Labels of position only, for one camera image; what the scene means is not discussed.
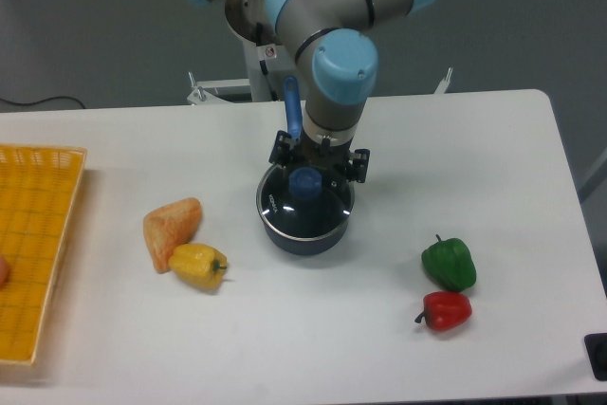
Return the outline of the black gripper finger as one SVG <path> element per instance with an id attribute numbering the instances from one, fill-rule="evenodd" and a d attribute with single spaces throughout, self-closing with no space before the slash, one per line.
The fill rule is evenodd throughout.
<path id="1" fill-rule="evenodd" d="M 334 166 L 335 172 L 346 182 L 365 183 L 370 161 L 369 149 L 349 151 Z"/>
<path id="2" fill-rule="evenodd" d="M 284 171 L 303 166 L 304 155 L 300 142 L 288 132 L 279 130 L 276 133 L 268 162 Z"/>

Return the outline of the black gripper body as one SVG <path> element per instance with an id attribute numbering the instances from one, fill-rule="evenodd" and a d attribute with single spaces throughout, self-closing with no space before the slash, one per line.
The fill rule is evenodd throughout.
<path id="1" fill-rule="evenodd" d="M 308 163 L 341 175 L 346 175 L 349 166 L 351 142 L 352 140 L 349 140 L 335 146 L 326 141 L 317 143 L 307 134 L 300 137 L 301 153 Z"/>

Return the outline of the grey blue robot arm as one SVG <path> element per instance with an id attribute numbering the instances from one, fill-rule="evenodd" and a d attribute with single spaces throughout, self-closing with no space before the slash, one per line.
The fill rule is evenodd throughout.
<path id="1" fill-rule="evenodd" d="M 367 31 L 434 0 L 235 1 L 244 19 L 239 34 L 259 46 L 281 46 L 307 87 L 302 131 L 279 136 L 271 162 L 363 182 L 369 153 L 351 143 L 377 80 L 377 49 Z"/>

